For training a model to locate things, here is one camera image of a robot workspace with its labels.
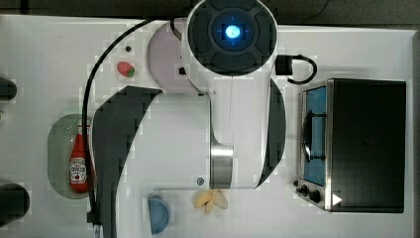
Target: black cable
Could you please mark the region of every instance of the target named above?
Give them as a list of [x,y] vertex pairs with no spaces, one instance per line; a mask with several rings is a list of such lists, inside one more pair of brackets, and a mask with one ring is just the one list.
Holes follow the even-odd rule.
[[98,70],[99,66],[102,64],[102,62],[106,59],[106,57],[109,55],[109,53],[119,44],[124,38],[126,38],[131,33],[135,32],[139,28],[147,25],[148,23],[152,22],[153,20],[146,20],[140,24],[137,24],[136,26],[129,29],[127,32],[122,34],[120,37],[118,37],[111,46],[108,47],[108,49],[102,54],[102,56],[99,58],[99,60],[96,62],[95,66],[93,67],[92,71],[90,72],[89,78],[87,79],[86,88],[84,90],[84,97],[83,97],[83,106],[81,111],[81,118],[82,118],[82,136],[83,136],[83,145],[84,145],[84,151],[86,151],[86,175],[87,175],[87,186],[89,190],[89,201],[90,201],[90,212],[88,212],[88,218],[90,217],[92,220],[91,222],[94,225],[101,224],[100,216],[98,215],[98,211],[96,210],[96,199],[95,199],[95,191],[93,187],[93,178],[92,178],[92,170],[90,169],[91,165],[91,158],[89,153],[89,146],[88,146],[88,140],[87,140],[87,104],[89,102],[89,95],[90,95],[90,88],[92,87],[93,78],[95,77],[96,71]]
[[316,18],[316,17],[318,17],[319,15],[321,15],[321,14],[324,12],[325,8],[327,8],[327,6],[328,6],[328,4],[329,4],[330,2],[331,2],[331,0],[328,0],[328,1],[327,1],[327,3],[325,3],[324,7],[322,8],[321,12],[319,12],[318,14],[315,14],[315,15],[313,15],[313,16],[310,16],[310,17],[306,18],[305,20],[303,20],[303,21],[302,21],[302,23],[301,23],[301,24],[304,24],[304,23],[305,23],[305,22],[307,22],[308,20],[310,20],[310,19],[312,19],[312,18]]
[[287,78],[287,81],[292,83],[292,84],[295,84],[295,85],[303,85],[303,84],[306,84],[306,83],[312,81],[312,79],[314,79],[316,73],[318,72],[318,66],[316,65],[316,62],[314,60],[310,59],[310,58],[304,57],[303,55],[297,55],[297,56],[293,56],[291,58],[293,60],[307,61],[312,65],[313,69],[312,69],[312,74],[303,81],[295,81],[295,80],[291,79],[290,77]]
[[175,19],[176,18],[171,18],[170,19],[170,29],[172,30],[172,33],[179,39],[181,40],[182,38],[182,34],[175,28]]

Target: gray plate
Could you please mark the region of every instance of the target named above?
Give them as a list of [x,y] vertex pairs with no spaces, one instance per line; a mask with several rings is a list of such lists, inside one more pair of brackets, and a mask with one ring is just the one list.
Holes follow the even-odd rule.
[[49,181],[56,192],[70,199],[81,199],[88,196],[88,192],[74,192],[69,183],[69,160],[78,132],[77,121],[80,118],[80,114],[61,117],[53,124],[49,133]]

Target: power cord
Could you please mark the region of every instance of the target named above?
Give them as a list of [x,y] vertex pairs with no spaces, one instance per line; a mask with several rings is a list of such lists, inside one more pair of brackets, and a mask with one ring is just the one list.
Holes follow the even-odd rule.
[[301,24],[304,24],[305,22],[307,22],[307,21],[309,21],[309,20],[311,20],[311,19],[313,19],[313,18],[316,18],[316,17],[320,16],[322,13],[324,13],[324,10],[327,8],[327,6],[328,6],[328,4],[329,4],[330,2],[331,2],[331,0],[328,0],[328,1],[325,3],[324,7],[322,8],[321,12],[319,12],[318,14],[315,14],[315,15],[313,15],[313,16],[310,16],[310,17],[306,18],[305,20],[303,20],[303,21],[302,21],[302,23],[301,23]]

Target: white surface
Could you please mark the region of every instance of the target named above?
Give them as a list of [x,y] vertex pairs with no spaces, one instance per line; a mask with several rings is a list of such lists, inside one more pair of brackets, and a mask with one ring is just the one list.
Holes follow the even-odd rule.
[[[63,115],[81,110],[89,70],[111,41],[136,21],[0,16],[0,75],[16,80],[18,95],[0,103],[9,119],[0,125],[0,181],[22,184],[31,196],[29,214],[0,228],[0,237],[92,237],[85,221],[87,199],[59,196],[47,177],[47,137]],[[90,112],[127,84],[158,87],[142,63],[152,24],[120,44],[95,80]],[[275,175],[259,190],[228,191],[229,208],[211,215],[190,204],[191,192],[174,194],[173,237],[412,237],[412,32],[367,29],[279,27],[286,53],[316,60],[316,79],[358,77],[404,79],[408,84],[407,162],[403,214],[331,214],[293,193],[296,177],[297,91],[285,77],[277,85],[285,97],[286,148]],[[126,43],[133,50],[124,51]],[[119,60],[132,61],[130,81],[116,71]],[[294,68],[308,71],[308,65]],[[295,79],[305,73],[295,73]]]

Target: banana peel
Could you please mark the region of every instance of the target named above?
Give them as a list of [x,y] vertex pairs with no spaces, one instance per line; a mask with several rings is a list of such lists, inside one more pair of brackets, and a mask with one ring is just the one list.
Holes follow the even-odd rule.
[[228,200],[221,190],[202,190],[198,192],[194,202],[195,208],[205,206],[205,213],[209,214],[214,205],[222,209],[228,208]]

